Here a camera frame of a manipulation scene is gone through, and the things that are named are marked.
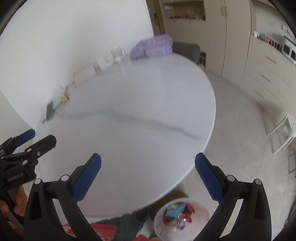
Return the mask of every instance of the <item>marble tabletop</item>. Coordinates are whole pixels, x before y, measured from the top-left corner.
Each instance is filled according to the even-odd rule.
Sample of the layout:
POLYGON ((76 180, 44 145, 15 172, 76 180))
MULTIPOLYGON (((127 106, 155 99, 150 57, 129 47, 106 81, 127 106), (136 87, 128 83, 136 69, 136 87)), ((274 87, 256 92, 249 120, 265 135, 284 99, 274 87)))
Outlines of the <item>marble tabletop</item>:
POLYGON ((36 141, 57 138, 37 173, 58 180, 98 153, 102 168, 78 203, 89 217, 131 213, 174 189, 205 150, 215 122, 209 79, 177 54, 126 60, 68 93, 70 101, 36 129, 36 141))

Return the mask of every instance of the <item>white stool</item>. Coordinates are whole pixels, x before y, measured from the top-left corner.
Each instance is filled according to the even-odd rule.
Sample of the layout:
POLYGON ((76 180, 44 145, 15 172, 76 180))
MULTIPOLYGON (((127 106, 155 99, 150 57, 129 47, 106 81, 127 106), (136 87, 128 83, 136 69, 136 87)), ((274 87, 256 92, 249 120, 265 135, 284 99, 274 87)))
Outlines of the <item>white stool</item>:
POLYGON ((272 133, 274 133, 275 131, 278 133, 280 130, 282 130, 284 127, 287 127, 288 129, 288 139, 279 147, 279 149, 277 149, 274 152, 274 155, 276 155, 280 150, 284 150, 288 147, 288 145, 291 144, 291 142, 294 140, 294 138, 296 137, 296 120, 295 118, 290 115, 287 114, 287 116, 282 120, 282 122, 272 130, 272 132, 270 132, 267 136, 271 135, 272 133))

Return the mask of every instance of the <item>gold handle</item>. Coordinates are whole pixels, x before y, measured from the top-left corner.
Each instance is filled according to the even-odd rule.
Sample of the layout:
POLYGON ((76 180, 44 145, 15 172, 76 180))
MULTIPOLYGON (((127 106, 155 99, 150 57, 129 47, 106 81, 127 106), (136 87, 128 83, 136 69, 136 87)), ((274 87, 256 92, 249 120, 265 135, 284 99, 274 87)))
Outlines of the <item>gold handle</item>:
POLYGON ((273 62, 274 64, 277 64, 277 62, 276 61, 274 61, 271 57, 269 57, 269 56, 266 56, 266 58, 267 59, 269 59, 271 62, 273 62))
POLYGON ((262 99, 264 99, 264 96, 261 95, 258 91, 255 91, 255 93, 256 93, 257 95, 259 95, 262 99))
POLYGON ((269 83, 271 83, 271 80, 269 78, 267 78, 264 74, 261 74, 261 76, 266 79, 269 83))

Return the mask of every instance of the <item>purple bag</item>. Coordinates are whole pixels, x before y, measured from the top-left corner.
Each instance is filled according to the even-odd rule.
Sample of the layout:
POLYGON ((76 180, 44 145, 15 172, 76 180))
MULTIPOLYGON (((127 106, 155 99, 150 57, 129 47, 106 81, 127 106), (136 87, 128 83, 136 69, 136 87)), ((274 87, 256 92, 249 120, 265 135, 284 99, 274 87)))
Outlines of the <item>purple bag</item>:
POLYGON ((173 39, 168 34, 163 34, 140 41, 133 47, 130 59, 149 58, 171 54, 173 52, 173 39))

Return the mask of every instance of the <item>white appliance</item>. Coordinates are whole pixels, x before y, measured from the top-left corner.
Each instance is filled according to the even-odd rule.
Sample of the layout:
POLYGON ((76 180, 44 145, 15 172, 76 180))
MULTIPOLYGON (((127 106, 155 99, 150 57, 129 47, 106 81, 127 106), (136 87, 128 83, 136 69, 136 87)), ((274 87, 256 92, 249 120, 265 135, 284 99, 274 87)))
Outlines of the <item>white appliance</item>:
POLYGON ((296 64, 296 44, 284 36, 282 53, 285 55, 293 64, 296 64))

